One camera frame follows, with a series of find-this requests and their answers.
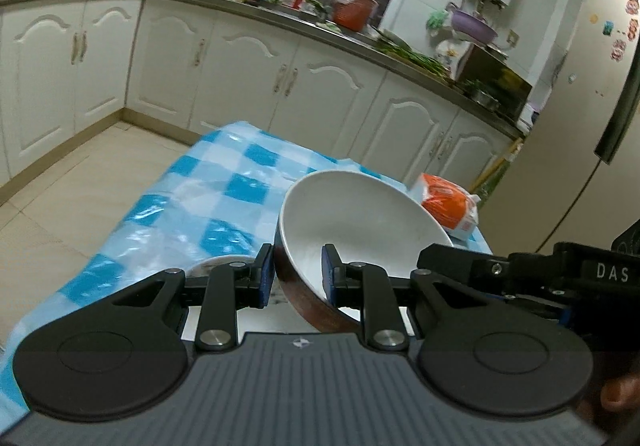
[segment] kitchen cabinet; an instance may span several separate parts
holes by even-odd
[[[74,133],[75,56],[84,1],[5,7],[0,106],[11,175]]]
[[[124,107],[141,2],[87,1],[76,63],[76,132]]]
[[[302,38],[269,131],[316,152],[346,157],[383,77],[372,63]]]
[[[458,108],[388,73],[349,157],[411,187],[427,168]]]
[[[510,143],[509,137],[460,110],[426,172],[469,188]]]
[[[146,0],[133,53],[127,106],[187,128],[216,13]]]
[[[300,36],[219,13],[202,63],[190,130],[245,120],[267,130]]]

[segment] blue checkered tablecloth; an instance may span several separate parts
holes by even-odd
[[[0,360],[0,432],[27,411],[12,373],[33,330],[167,267],[257,253],[272,242],[287,189],[316,170],[354,170],[403,184],[235,122],[202,137],[140,197],[84,270],[16,325]],[[478,230],[460,247],[490,252]]]

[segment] tiled floor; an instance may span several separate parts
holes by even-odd
[[[0,206],[0,343],[74,277],[188,146],[124,122],[61,159]]]

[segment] green vegetable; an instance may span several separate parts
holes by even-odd
[[[383,54],[395,54],[405,60],[409,60],[411,63],[418,65],[418,67],[428,70],[441,78],[449,77],[442,63],[419,52],[403,49],[385,39],[379,39],[376,48]]]

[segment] plastic bag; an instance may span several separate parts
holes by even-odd
[[[453,182],[423,173],[410,195],[454,238],[467,240],[478,226],[480,197]]]

